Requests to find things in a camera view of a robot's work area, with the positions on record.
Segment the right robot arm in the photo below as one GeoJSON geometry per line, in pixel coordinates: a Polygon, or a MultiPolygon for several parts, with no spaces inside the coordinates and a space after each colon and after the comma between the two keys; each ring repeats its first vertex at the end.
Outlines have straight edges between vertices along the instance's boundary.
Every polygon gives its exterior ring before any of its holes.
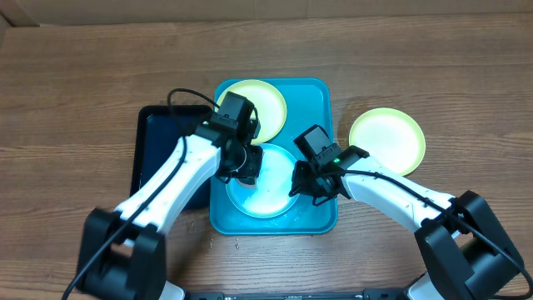
{"type": "Polygon", "coordinates": [[[500,299],[514,277],[532,282],[509,235],[479,194],[436,192],[382,166],[367,151],[341,149],[313,125],[295,138],[304,155],[291,195],[320,206],[338,195],[370,205],[414,234],[426,271],[401,299],[500,299]]]}

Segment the light blue plate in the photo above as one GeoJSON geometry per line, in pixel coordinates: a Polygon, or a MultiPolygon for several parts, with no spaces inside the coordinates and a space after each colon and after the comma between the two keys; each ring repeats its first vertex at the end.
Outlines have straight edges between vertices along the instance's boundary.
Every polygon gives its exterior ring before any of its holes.
{"type": "Polygon", "coordinates": [[[238,179],[227,184],[231,202],[242,213],[253,218],[273,218],[288,211],[297,200],[289,196],[296,159],[284,148],[261,144],[262,167],[254,185],[238,179]]]}

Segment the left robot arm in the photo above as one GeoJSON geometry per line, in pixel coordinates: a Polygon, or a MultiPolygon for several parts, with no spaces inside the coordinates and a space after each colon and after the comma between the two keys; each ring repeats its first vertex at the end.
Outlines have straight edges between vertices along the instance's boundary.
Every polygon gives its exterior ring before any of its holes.
{"type": "Polygon", "coordinates": [[[100,299],[183,299],[167,280],[166,236],[198,188],[216,177],[254,181],[262,148],[252,145],[260,127],[254,104],[228,92],[207,120],[177,142],[151,179],[114,211],[87,216],[72,290],[100,299]]]}

